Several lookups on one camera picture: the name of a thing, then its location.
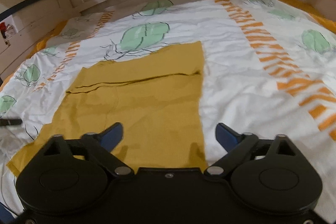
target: silver bolt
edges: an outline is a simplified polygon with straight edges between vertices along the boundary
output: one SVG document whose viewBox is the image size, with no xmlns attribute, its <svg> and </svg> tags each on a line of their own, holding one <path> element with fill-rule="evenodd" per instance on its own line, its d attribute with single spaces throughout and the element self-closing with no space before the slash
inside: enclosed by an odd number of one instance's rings
<svg viewBox="0 0 336 224">
<path fill-rule="evenodd" d="M 208 169 L 207 169 L 207 172 L 210 174 L 210 175 L 221 175 L 223 172 L 224 172 L 224 169 L 222 167 L 219 167 L 219 166 L 210 166 Z"/>
<path fill-rule="evenodd" d="M 167 173 L 167 174 L 165 174 L 165 177 L 168 178 L 168 179 L 171 179 L 172 177 L 174 177 L 174 174 Z"/>
<path fill-rule="evenodd" d="M 125 176 L 125 175 L 130 174 L 132 172 L 132 169 L 130 167 L 127 167 L 127 166 L 119 166 L 119 167 L 115 168 L 114 172 L 117 175 Z"/>
</svg>

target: folded garment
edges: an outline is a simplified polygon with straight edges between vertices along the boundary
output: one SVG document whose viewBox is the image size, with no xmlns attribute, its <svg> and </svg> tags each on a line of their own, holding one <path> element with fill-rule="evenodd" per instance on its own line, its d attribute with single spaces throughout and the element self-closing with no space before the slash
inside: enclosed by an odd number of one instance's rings
<svg viewBox="0 0 336 224">
<path fill-rule="evenodd" d="M 115 122 L 124 139 L 113 151 L 138 167 L 206 168 L 198 114 L 203 81 L 200 42 L 165 47 L 136 60 L 83 68 L 37 139 L 8 163 L 18 175 L 54 134 L 65 139 L 101 132 Z"/>
</svg>

